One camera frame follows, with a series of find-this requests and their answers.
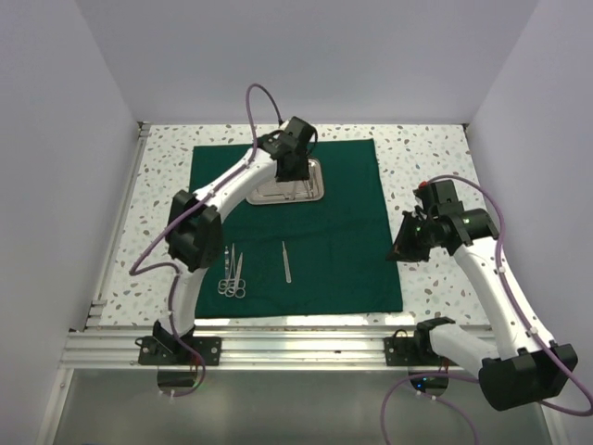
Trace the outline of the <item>dark green surgical cloth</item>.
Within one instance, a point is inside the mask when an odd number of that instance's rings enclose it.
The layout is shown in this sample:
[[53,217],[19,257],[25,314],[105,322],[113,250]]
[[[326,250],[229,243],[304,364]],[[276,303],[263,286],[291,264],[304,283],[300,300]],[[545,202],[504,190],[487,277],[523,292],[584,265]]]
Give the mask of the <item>dark green surgical cloth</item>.
[[[397,265],[373,140],[320,143],[324,197],[253,206],[243,201],[223,223],[224,243],[244,255],[243,299],[218,293],[223,260],[200,287],[198,318],[401,312]],[[285,241],[292,284],[284,278]]]

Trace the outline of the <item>steel surgical scissors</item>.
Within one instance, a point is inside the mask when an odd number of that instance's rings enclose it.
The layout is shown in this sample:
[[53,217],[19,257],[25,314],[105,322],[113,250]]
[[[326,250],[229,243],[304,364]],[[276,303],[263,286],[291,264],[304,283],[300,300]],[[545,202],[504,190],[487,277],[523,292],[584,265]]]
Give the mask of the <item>steel surgical scissors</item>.
[[232,264],[232,254],[228,247],[224,249],[224,274],[223,278],[218,283],[218,293],[223,295],[226,292],[226,288],[230,283],[231,279],[231,264]]

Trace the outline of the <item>steel hemostat clamp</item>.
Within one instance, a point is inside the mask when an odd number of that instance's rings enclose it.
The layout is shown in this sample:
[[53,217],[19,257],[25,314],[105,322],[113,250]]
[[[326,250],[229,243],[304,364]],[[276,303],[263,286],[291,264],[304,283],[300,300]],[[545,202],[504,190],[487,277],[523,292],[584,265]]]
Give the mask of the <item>steel hemostat clamp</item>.
[[228,252],[228,267],[225,280],[224,295],[226,297],[234,297],[239,287],[240,279],[237,277],[237,265],[235,259],[235,248],[231,245],[231,249]]

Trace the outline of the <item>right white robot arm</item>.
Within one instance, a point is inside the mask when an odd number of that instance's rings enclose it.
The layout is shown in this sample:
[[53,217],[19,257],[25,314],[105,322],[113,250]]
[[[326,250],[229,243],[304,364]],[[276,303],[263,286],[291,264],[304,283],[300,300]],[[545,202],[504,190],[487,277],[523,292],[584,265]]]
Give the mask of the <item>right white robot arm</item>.
[[424,182],[413,194],[418,203],[404,212],[387,259],[424,262],[433,249],[444,249],[473,286],[495,341],[436,317],[418,323],[410,337],[386,338],[386,362],[435,364],[447,358],[477,379],[497,411],[558,396],[577,354],[559,344],[531,308],[504,258],[502,224],[484,209],[465,209],[449,176]]

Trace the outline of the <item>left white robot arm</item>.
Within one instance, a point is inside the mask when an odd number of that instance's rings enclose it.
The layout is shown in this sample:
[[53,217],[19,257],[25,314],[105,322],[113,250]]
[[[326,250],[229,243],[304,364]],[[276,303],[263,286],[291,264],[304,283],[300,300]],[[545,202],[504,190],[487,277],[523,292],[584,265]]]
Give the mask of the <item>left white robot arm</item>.
[[309,179],[309,146],[317,130],[293,117],[271,133],[257,138],[232,167],[193,193],[180,192],[171,203],[165,241],[175,273],[167,312],[159,320],[159,351],[171,363],[186,362],[193,342],[195,308],[207,270],[223,252],[223,223],[258,186],[274,180]]

